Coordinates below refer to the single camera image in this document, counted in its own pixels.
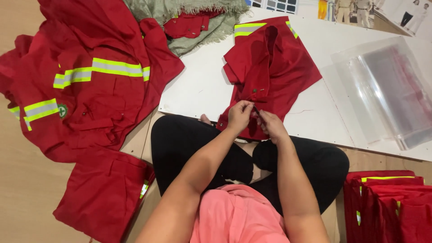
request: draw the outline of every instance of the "yellow pants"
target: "yellow pants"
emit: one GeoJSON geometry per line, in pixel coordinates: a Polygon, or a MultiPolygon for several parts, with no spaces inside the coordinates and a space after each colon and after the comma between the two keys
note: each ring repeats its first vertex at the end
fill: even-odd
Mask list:
{"type": "Polygon", "coordinates": [[[327,0],[320,0],[318,2],[318,18],[325,19],[327,15],[327,0]]]}

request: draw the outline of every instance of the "white table board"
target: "white table board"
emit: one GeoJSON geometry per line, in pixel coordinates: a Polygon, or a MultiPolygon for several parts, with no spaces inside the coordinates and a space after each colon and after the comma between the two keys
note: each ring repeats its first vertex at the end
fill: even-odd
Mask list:
{"type": "MultiPolygon", "coordinates": [[[[289,16],[291,26],[320,70],[320,80],[302,92],[286,115],[284,125],[289,134],[318,141],[410,157],[432,160],[432,142],[422,144],[408,151],[400,151],[394,141],[383,141],[369,146],[361,139],[361,130],[355,125],[355,116],[341,113],[338,107],[345,105],[343,93],[330,93],[328,82],[340,82],[332,73],[330,55],[355,45],[397,36],[395,34],[338,24],[320,19],[302,17],[251,8],[241,22],[251,22],[277,16],[289,16]]],[[[417,38],[407,38],[426,79],[432,79],[432,44],[417,38]]],[[[220,43],[213,43],[194,49],[181,57],[185,70],[170,82],[162,93],[159,111],[199,118],[206,114],[211,121],[228,107],[233,86],[223,72],[223,55],[234,46],[234,38],[228,37],[220,43]]]]}

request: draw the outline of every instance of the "black pants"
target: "black pants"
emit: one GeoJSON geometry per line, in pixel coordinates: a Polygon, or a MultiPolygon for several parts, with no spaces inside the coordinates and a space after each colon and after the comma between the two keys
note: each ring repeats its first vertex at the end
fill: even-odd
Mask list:
{"type": "Polygon", "coordinates": [[[405,12],[402,18],[402,22],[400,22],[400,26],[404,27],[412,18],[413,16],[411,14],[405,12]]]}
{"type": "MultiPolygon", "coordinates": [[[[219,133],[211,125],[180,115],[166,115],[156,121],[151,132],[152,159],[161,195],[187,160],[219,133]]],[[[343,186],[349,168],[348,158],[333,145],[294,136],[291,139],[323,213],[343,186]]],[[[229,184],[226,179],[248,184],[253,164],[273,173],[249,186],[264,195],[282,215],[277,190],[277,148],[270,140],[260,142],[252,157],[232,144],[206,190],[229,184]]]]}

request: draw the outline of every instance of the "clear plastic bag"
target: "clear plastic bag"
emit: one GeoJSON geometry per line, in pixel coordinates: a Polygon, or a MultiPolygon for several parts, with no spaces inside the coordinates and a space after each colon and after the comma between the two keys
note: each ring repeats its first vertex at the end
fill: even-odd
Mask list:
{"type": "Polygon", "coordinates": [[[429,85],[403,37],[331,55],[368,143],[393,138],[401,150],[432,140],[429,85]]]}

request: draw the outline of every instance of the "fabric color chart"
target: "fabric color chart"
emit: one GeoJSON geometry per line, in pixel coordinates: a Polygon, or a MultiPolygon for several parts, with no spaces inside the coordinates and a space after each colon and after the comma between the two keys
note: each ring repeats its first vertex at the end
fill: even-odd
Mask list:
{"type": "Polygon", "coordinates": [[[267,10],[297,14],[299,0],[245,0],[246,4],[267,10]]]}

